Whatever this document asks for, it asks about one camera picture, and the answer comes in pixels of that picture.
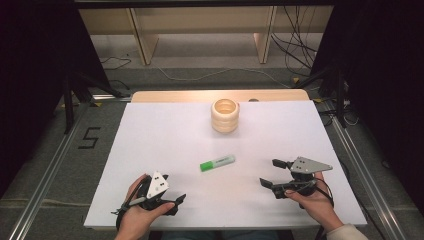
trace wrist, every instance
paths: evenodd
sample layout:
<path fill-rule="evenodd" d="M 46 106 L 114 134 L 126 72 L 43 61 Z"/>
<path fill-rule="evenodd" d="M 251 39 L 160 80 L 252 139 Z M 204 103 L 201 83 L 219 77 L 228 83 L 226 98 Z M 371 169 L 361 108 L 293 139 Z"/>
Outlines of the wrist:
<path fill-rule="evenodd" d="M 320 224 L 326 232 L 331 232 L 344 225 L 339 217 L 337 217 L 337 215 L 332 215 L 325 218 L 322 222 L 320 222 Z"/>
<path fill-rule="evenodd" d="M 125 234 L 118 234 L 115 237 L 115 240 L 137 240 L 138 238 L 133 236 L 125 236 Z"/>

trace cable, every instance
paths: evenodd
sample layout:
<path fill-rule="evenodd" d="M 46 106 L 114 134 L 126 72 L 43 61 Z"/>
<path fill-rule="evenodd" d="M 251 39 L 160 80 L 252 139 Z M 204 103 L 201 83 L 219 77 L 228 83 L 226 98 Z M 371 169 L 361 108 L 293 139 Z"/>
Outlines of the cable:
<path fill-rule="evenodd" d="M 321 181 L 322 183 L 325 184 L 325 186 L 327 187 L 328 193 L 326 193 L 325 191 L 323 191 L 321 188 L 317 187 L 316 185 L 315 185 L 315 190 L 317 190 L 322 195 L 324 195 L 330 201 L 331 206 L 334 207 L 333 193 L 331 192 L 330 186 L 328 186 L 328 184 L 324 180 L 322 180 L 322 179 L 315 178 L 315 180 Z M 325 234 L 324 234 L 324 227 L 321 225 L 319 227 L 319 230 L 318 230 L 317 234 L 315 235 L 315 240 L 322 239 L 324 236 L 325 236 Z"/>
<path fill-rule="evenodd" d="M 347 117 L 346 117 L 346 115 L 344 115 L 343 114 L 343 119 L 345 120 L 345 122 L 348 124 L 348 125 L 350 125 L 350 126 L 355 126 L 358 122 L 359 122 L 359 117 L 356 117 L 356 120 L 355 121 L 352 121 L 352 120 L 350 120 L 350 119 L 348 119 Z"/>
<path fill-rule="evenodd" d="M 287 8 L 285 6 L 283 8 L 284 8 L 284 11 L 286 12 L 287 17 L 288 17 L 288 19 L 290 21 L 290 24 L 291 24 L 291 26 L 293 28 L 292 38 L 294 38 L 295 40 L 297 40 L 299 42 L 299 44 L 302 45 L 302 52 L 303 52 L 303 55 L 305 57 L 306 63 L 308 65 L 308 67 L 311 68 L 311 65 L 309 64 L 308 57 L 306 55 L 308 55 L 311 59 L 312 59 L 312 57 L 309 55 L 309 52 L 307 52 L 307 51 L 306 51 L 306 54 L 305 54 L 305 51 L 304 51 L 305 49 L 303 48 L 303 46 L 305 46 L 305 44 L 303 44 L 302 38 L 300 37 L 300 25 L 299 25 L 299 12 L 300 12 L 300 8 L 298 6 L 296 6 L 296 24 L 293 24 L 293 21 L 292 21 L 289 13 L 287 11 Z M 304 11 L 303 17 L 305 16 L 305 13 L 306 13 L 307 10 L 308 10 L 308 8 L 306 8 L 306 10 Z"/>
<path fill-rule="evenodd" d="M 132 200 L 132 201 L 130 202 L 129 206 L 130 206 L 130 207 L 132 207 L 132 206 L 134 206 L 134 205 L 137 205 L 137 204 L 139 204 L 139 203 L 142 203 L 142 202 L 146 201 L 146 199 L 147 199 L 147 198 L 145 198 L 145 197 L 141 197 L 141 198 L 134 199 L 134 200 Z"/>
<path fill-rule="evenodd" d="M 221 70 L 221 71 L 218 71 L 218 72 L 214 72 L 214 73 L 206 74 L 206 75 L 204 75 L 204 76 L 202 76 L 202 77 L 186 79 L 186 78 L 175 78 L 175 77 L 171 77 L 171 76 L 169 76 L 169 75 L 168 75 L 168 74 L 167 74 L 167 73 L 166 73 L 166 72 L 165 72 L 162 68 L 160 68 L 160 67 L 156 66 L 156 65 L 155 65 L 155 64 L 153 64 L 153 63 L 151 63 L 151 64 L 152 64 L 155 68 L 159 69 L 159 71 L 161 71 L 161 72 L 163 73 L 163 75 L 165 75 L 165 77 L 167 77 L 169 80 L 173 80 L 173 81 L 199 81 L 199 80 L 202 80 L 202 79 L 208 78 L 208 77 L 210 77 L 210 76 L 214 76 L 214 75 L 221 74 L 221 73 L 224 73 L 224 72 L 234 71 L 234 70 L 242 70 L 242 71 L 248 71 L 248 72 L 254 72 L 254 73 L 260 73 L 260 74 L 263 74 L 263 75 L 267 76 L 268 78 L 270 78 L 272 81 L 274 81 L 274 82 L 276 82 L 276 83 L 280 84 L 281 86 L 283 86 L 283 87 L 285 87 L 285 88 L 290 88 L 289 86 L 287 86 L 287 85 L 285 85 L 285 84 L 283 84 L 283 83 L 281 83 L 281 82 L 277 81 L 277 80 L 276 80 L 276 79 L 274 79 L 271 75 L 269 75 L 269 74 L 267 74 L 267 73 L 265 73 L 265 72 L 258 71 L 258 70 L 253 70 L 253 69 L 248 69 L 248 68 L 227 68 L 227 69 L 224 69 L 224 70 Z"/>
<path fill-rule="evenodd" d="M 315 11 L 317 10 L 317 7 L 314 7 L 314 11 L 312 12 L 312 16 L 311 16 L 311 20 L 309 21 L 309 25 L 308 25 L 308 30 L 306 30 L 306 37 L 305 37 L 305 43 L 306 45 L 308 45 L 308 35 L 309 35 L 309 30 L 311 29 L 311 25 L 312 25 L 312 20 L 315 17 Z"/>
<path fill-rule="evenodd" d="M 302 45 L 300 45 L 300 44 L 296 44 L 296 43 L 291 43 L 291 42 L 285 41 L 285 40 L 283 40 L 283 39 L 279 38 L 279 37 L 277 36 L 277 34 L 275 34 L 275 33 L 273 33 L 272 35 L 273 35 L 275 38 L 277 38 L 280 42 L 287 43 L 287 44 L 291 44 L 291 45 L 295 45 L 295 46 L 297 46 L 297 47 L 303 47 L 303 48 L 306 48 L 306 49 L 311 50 L 311 51 L 314 51 L 314 52 L 316 52 L 316 51 L 317 51 L 317 50 L 315 50 L 315 49 L 313 49 L 313 48 L 310 48 L 310 47 L 308 47 L 308 46 L 302 46 Z"/>
<path fill-rule="evenodd" d="M 354 125 L 356 125 L 359 122 L 359 117 L 356 120 L 356 122 L 350 122 L 350 120 L 348 122 L 348 119 L 346 118 L 345 114 L 346 113 L 350 113 L 350 112 L 353 112 L 353 110 L 352 109 L 348 109 L 346 107 L 343 108 L 343 118 L 345 119 L 345 121 L 346 121 L 346 123 L 348 125 L 354 126 Z M 330 126 L 333 123 L 334 116 L 337 115 L 337 110 L 332 109 L 332 110 L 327 110 L 327 111 L 318 111 L 318 113 L 319 113 L 320 116 L 328 116 L 328 117 L 330 117 L 330 120 L 327 123 L 324 124 L 324 126 L 327 127 L 327 126 Z"/>
<path fill-rule="evenodd" d="M 116 69 L 119 69 L 119 68 L 121 68 L 121 67 L 123 67 L 123 66 L 125 66 L 125 65 L 127 65 L 127 64 L 129 64 L 131 62 L 131 59 L 129 59 L 129 58 L 108 57 L 106 60 L 100 61 L 100 63 L 106 63 L 110 59 L 118 59 L 119 61 L 127 61 L 127 62 L 124 63 L 124 64 L 121 64 L 120 66 L 115 67 L 115 68 L 105 68 L 106 70 L 116 70 Z"/>
<path fill-rule="evenodd" d="M 300 38 L 300 26 L 301 26 L 301 25 L 302 25 L 302 23 L 303 23 L 303 20 L 304 20 L 305 15 L 306 15 L 306 11 L 308 11 L 308 9 L 309 9 L 309 6 L 307 6 L 307 7 L 306 7 L 306 9 L 305 9 L 305 11 L 303 12 L 302 21 L 300 21 L 300 24 L 298 25 L 299 38 Z M 316 10 L 316 7 L 314 8 L 314 11 L 313 11 L 313 14 L 312 14 L 311 20 L 309 21 L 308 30 L 306 31 L 305 42 L 307 42 L 307 40 L 308 40 L 309 29 L 310 29 L 310 27 L 311 27 L 312 20 L 313 20 L 313 18 L 314 18 L 314 16 L 315 16 L 315 10 Z M 303 42 L 301 42 L 301 43 L 302 43 L 302 46 L 304 46 L 302 50 L 305 50 L 306 44 L 303 44 Z M 307 50 L 306 50 L 306 54 L 308 55 L 308 57 L 311 59 L 311 61 L 312 61 L 312 63 L 313 63 L 313 62 L 314 62 L 314 59 L 313 59 L 313 58 L 311 57 L 311 55 L 309 54 L 309 51 L 307 51 Z"/>
<path fill-rule="evenodd" d="M 127 90 L 130 90 L 130 87 L 128 87 L 124 82 L 122 82 L 122 81 L 119 81 L 119 80 L 110 80 L 110 82 L 119 82 L 119 83 L 121 83 L 122 85 L 124 85 L 124 87 L 127 89 Z"/>
<path fill-rule="evenodd" d="M 146 182 L 147 177 L 140 180 L 140 182 L 137 184 L 137 186 L 134 188 L 134 190 L 132 191 L 131 195 L 128 197 L 128 199 L 125 201 L 125 207 L 130 205 L 131 199 L 134 197 L 134 195 L 137 193 L 138 189 L 141 187 L 141 185 L 144 184 L 144 182 Z"/>
<path fill-rule="evenodd" d="M 274 39 L 274 35 L 271 35 L 272 40 L 274 41 L 274 43 L 278 46 L 278 48 L 280 48 L 281 51 L 283 51 L 286 55 L 289 55 L 290 57 L 296 59 L 299 63 L 301 63 L 303 66 L 305 66 L 306 68 L 310 69 L 311 67 L 307 65 L 307 63 L 303 62 L 302 60 L 300 60 L 299 58 L 297 58 L 295 55 L 293 55 L 293 53 L 289 52 L 288 49 L 283 48 L 275 39 Z M 286 67 L 287 69 L 290 69 L 288 61 L 286 59 Z"/>
<path fill-rule="evenodd" d="M 293 189 L 285 189 L 284 186 L 281 186 L 281 188 L 283 189 L 283 191 L 285 192 L 286 190 L 291 190 L 293 192 L 301 192 L 302 190 L 309 188 L 309 187 L 313 187 L 313 182 L 309 181 L 309 182 L 290 182 L 290 184 L 295 184 L 295 185 L 304 185 L 303 187 L 293 190 Z"/>

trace highlighter cap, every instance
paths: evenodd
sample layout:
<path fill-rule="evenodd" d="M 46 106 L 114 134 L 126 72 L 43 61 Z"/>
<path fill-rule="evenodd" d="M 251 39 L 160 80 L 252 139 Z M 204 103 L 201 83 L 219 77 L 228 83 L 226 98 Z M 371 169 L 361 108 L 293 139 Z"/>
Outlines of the highlighter cap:
<path fill-rule="evenodd" d="M 213 163 L 211 161 L 200 164 L 200 170 L 202 172 L 213 169 Z"/>

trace gray floor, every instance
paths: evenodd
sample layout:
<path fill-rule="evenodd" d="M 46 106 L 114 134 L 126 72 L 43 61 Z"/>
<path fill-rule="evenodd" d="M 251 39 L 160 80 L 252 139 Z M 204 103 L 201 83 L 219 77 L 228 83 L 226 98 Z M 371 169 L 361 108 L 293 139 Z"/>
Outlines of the gray floor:
<path fill-rule="evenodd" d="M 308 36 L 309 46 L 317 47 L 320 37 L 319 34 Z M 112 81 L 112 86 L 128 93 L 138 90 L 168 89 L 286 88 L 293 86 L 293 77 L 299 76 L 287 70 L 286 58 L 275 44 L 271 45 L 268 63 L 259 64 L 253 37 L 247 34 L 163 36 L 155 52 L 153 64 L 149 67 L 140 65 L 131 37 L 93 36 L 93 42 L 101 59 L 112 56 L 131 59 L 131 63 L 119 69 L 106 70 L 110 80 L 119 80 L 130 87 L 130 90 L 118 81 Z M 301 57 L 301 52 L 294 51 L 294 53 Z M 108 61 L 104 67 L 113 69 L 125 62 L 127 61 Z M 289 67 L 301 66 L 291 59 Z M 311 98 L 318 97 L 317 86 L 319 81 L 307 87 Z M 102 92 L 93 89 L 93 93 Z M 320 111 L 327 107 L 325 104 L 317 105 Z M 80 119 L 80 122 L 73 137 L 68 139 L 69 147 L 54 174 L 51 185 L 47 188 L 41 207 L 35 212 L 35 218 L 28 223 L 30 228 L 23 234 L 25 239 L 112 239 L 115 236 L 114 231 L 86 229 L 83 227 L 83 222 L 124 109 L 125 102 L 117 101 L 103 102 L 100 106 L 92 105 L 87 108 L 83 105 L 75 107 L 76 118 Z M 326 123 L 329 119 L 322 117 L 322 120 Z M 90 136 L 99 139 L 95 148 L 81 148 L 92 143 L 83 138 L 87 129 L 93 127 L 99 128 L 90 132 L 92 134 Z M 0 201 L 0 239 L 8 239 L 22 211 L 43 179 L 50 162 L 57 156 L 56 150 L 65 137 L 64 129 L 65 112 L 59 103 L 48 129 L 31 158 L 22 167 Z M 370 214 L 369 224 L 360 230 L 369 239 L 382 239 L 370 221 L 373 219 L 386 239 L 389 239 L 390 234 L 387 233 L 384 221 L 380 219 L 378 206 L 373 204 L 364 188 L 351 157 L 342 144 L 336 124 L 326 127 L 326 130 L 337 155 L 349 169 L 353 190 Z M 422 239 L 424 218 L 393 172 L 382 165 L 384 156 L 381 155 L 366 126 L 359 121 L 354 126 L 349 125 L 347 132 L 366 167 L 372 173 L 373 180 L 398 221 L 405 239 Z M 316 231 L 316 229 L 293 230 L 293 235 L 296 240 L 314 239 Z"/>

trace black wire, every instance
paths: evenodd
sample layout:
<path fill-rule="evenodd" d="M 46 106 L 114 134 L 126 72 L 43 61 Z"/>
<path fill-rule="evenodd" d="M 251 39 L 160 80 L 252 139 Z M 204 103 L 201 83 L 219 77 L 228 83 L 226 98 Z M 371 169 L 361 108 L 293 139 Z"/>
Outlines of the black wire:
<path fill-rule="evenodd" d="M 122 81 L 119 81 L 119 80 L 110 80 L 110 82 L 119 82 L 119 83 L 121 83 L 122 85 L 124 85 L 124 87 L 127 89 L 127 90 L 130 90 L 130 87 L 128 87 L 124 82 L 122 82 Z"/>
<path fill-rule="evenodd" d="M 127 61 L 126 63 L 124 63 L 124 64 L 122 64 L 122 65 L 120 65 L 120 66 L 118 66 L 118 67 L 116 67 L 116 68 L 110 68 L 110 69 L 108 69 L 108 70 L 116 70 L 116 69 L 118 69 L 118 68 L 121 68 L 121 67 L 123 67 L 123 66 L 125 66 L 125 65 L 127 65 L 128 63 L 130 63 L 131 62 L 131 59 L 128 59 L 128 58 L 117 58 L 117 57 L 108 57 L 106 60 L 104 60 L 104 61 L 100 61 L 101 63 L 106 63 L 107 61 L 109 61 L 110 59 L 118 59 L 118 60 L 120 60 L 120 61 Z"/>
<path fill-rule="evenodd" d="M 304 52 L 305 49 L 303 48 L 303 46 L 305 46 L 305 44 L 303 43 L 302 38 L 300 37 L 300 25 L 299 25 L 299 12 L 300 12 L 300 8 L 298 6 L 296 6 L 296 24 L 293 24 L 293 21 L 292 21 L 289 13 L 287 11 L 287 8 L 285 6 L 284 6 L 284 11 L 286 12 L 287 17 L 288 17 L 288 19 L 290 21 L 290 24 L 291 24 L 291 26 L 293 28 L 292 38 L 296 39 L 299 42 L 299 44 L 302 46 L 303 56 L 305 57 L 305 60 L 306 60 L 306 62 L 308 64 L 308 67 L 311 68 L 311 65 L 309 64 L 309 60 L 308 60 L 308 58 L 307 58 L 307 56 L 306 56 L 306 54 Z"/>
<path fill-rule="evenodd" d="M 324 127 L 328 127 L 333 124 L 334 115 L 329 116 L 330 119 L 324 124 Z"/>
<path fill-rule="evenodd" d="M 302 76 L 302 77 L 309 77 L 309 75 L 306 75 L 306 74 L 303 74 L 303 73 L 300 73 L 300 72 L 296 72 L 295 70 L 293 70 L 289 67 L 287 67 L 287 70 L 289 70 L 289 72 L 291 72 L 292 74 L 295 74 L 295 75 L 299 75 L 299 76 Z"/>
<path fill-rule="evenodd" d="M 314 7 L 314 11 L 312 12 L 312 16 L 311 16 L 311 20 L 309 21 L 309 25 L 308 25 L 308 30 L 306 31 L 306 37 L 305 37 L 305 43 L 306 45 L 308 45 L 308 35 L 309 35 L 309 30 L 311 29 L 311 24 L 312 24 L 312 20 L 314 19 L 315 16 L 315 12 L 317 10 L 317 7 Z"/>
<path fill-rule="evenodd" d="M 299 33 L 299 38 L 300 38 L 300 26 L 302 25 L 302 23 L 303 23 L 303 19 L 305 18 L 305 15 L 306 15 L 306 11 L 308 11 L 308 9 L 309 9 L 309 6 L 307 6 L 306 8 L 305 8 L 305 11 L 303 12 L 303 16 L 302 16 L 302 21 L 300 21 L 300 24 L 298 25 L 298 33 Z M 305 51 L 305 46 L 306 46 L 306 44 L 304 44 L 303 43 L 303 41 L 301 42 L 302 43 L 302 50 L 304 51 L 303 52 L 303 55 L 305 56 L 305 52 L 306 52 L 306 55 L 308 55 L 308 57 L 311 59 L 311 61 L 312 61 L 312 63 L 313 63 L 313 61 L 314 61 L 314 59 L 311 57 L 311 55 L 309 54 L 309 51 Z"/>
<path fill-rule="evenodd" d="M 138 189 L 141 187 L 141 185 L 147 180 L 147 177 L 140 180 L 140 182 L 137 184 L 137 186 L 132 191 L 131 195 L 128 197 L 128 199 L 125 201 L 125 207 L 128 207 L 130 205 L 131 199 L 134 197 L 135 193 L 138 191 Z"/>
<path fill-rule="evenodd" d="M 306 49 L 308 49 L 308 50 L 311 50 L 311 51 L 316 52 L 316 50 L 315 50 L 315 49 L 310 48 L 310 47 L 308 47 L 308 46 L 302 46 L 302 45 L 300 45 L 300 44 L 296 44 L 296 43 L 291 43 L 291 42 L 285 41 L 285 40 L 283 40 L 283 39 L 279 38 L 279 37 L 278 37 L 275 33 L 273 33 L 272 35 L 273 35 L 275 38 L 277 38 L 280 42 L 287 43 L 287 44 L 291 44 L 291 45 L 295 45 L 295 46 L 297 46 L 297 47 L 303 47 L 303 48 L 306 48 Z"/>
<path fill-rule="evenodd" d="M 352 111 L 353 111 L 352 109 L 346 109 L 346 108 L 343 109 L 343 113 L 350 113 Z M 327 111 L 319 111 L 318 113 L 320 115 L 334 115 L 334 114 L 337 114 L 337 110 L 332 109 Z"/>
<path fill-rule="evenodd" d="M 318 192 L 320 192 L 326 198 L 328 198 L 328 200 L 331 203 L 331 206 L 334 207 L 333 193 L 331 192 L 330 186 L 328 186 L 328 184 L 322 179 L 319 179 L 319 178 L 315 178 L 315 179 L 318 180 L 318 181 L 321 181 L 325 184 L 325 186 L 328 189 L 329 194 L 326 193 L 325 191 L 323 191 L 321 188 L 317 187 L 316 185 L 315 185 L 315 189 L 318 190 Z M 324 233 L 324 227 L 320 226 L 317 234 L 315 235 L 315 240 L 320 240 L 320 239 L 323 239 L 323 238 L 326 239 L 325 234 L 323 234 L 323 233 Z"/>
<path fill-rule="evenodd" d="M 292 190 L 294 192 L 300 192 L 300 191 L 302 191 L 302 190 L 310 187 L 310 182 L 291 182 L 291 184 L 304 185 L 303 187 L 301 187 L 299 189 L 296 189 L 296 190 L 290 189 L 290 190 Z"/>
<path fill-rule="evenodd" d="M 303 66 L 307 67 L 307 68 L 311 68 L 309 67 L 306 63 L 302 62 L 302 60 L 300 60 L 299 58 L 297 58 L 296 56 L 294 56 L 292 53 L 290 53 L 287 49 L 283 48 L 274 38 L 273 35 L 271 35 L 272 40 L 274 40 L 275 44 L 277 44 L 278 48 L 280 48 L 281 51 L 283 51 L 285 54 L 289 55 L 290 57 L 296 59 L 299 63 L 301 63 Z"/>

